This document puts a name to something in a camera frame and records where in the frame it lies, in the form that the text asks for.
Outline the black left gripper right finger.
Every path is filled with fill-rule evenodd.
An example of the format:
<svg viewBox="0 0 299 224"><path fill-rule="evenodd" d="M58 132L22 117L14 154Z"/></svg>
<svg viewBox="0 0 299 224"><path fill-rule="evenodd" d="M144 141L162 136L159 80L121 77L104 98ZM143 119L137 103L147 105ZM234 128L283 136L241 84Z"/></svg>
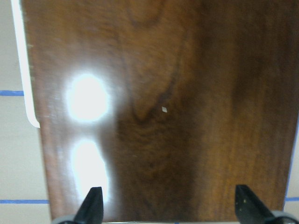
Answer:
<svg viewBox="0 0 299 224"><path fill-rule="evenodd" d="M276 218L247 185L235 187L235 215L241 224L268 224Z"/></svg>

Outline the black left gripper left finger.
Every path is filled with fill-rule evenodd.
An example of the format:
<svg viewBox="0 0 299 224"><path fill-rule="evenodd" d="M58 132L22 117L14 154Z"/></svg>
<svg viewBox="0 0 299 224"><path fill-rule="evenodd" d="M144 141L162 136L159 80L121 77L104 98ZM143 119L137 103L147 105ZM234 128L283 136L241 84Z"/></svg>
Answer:
<svg viewBox="0 0 299 224"><path fill-rule="evenodd" d="M77 211L75 224L101 224L104 216L102 187L92 187Z"/></svg>

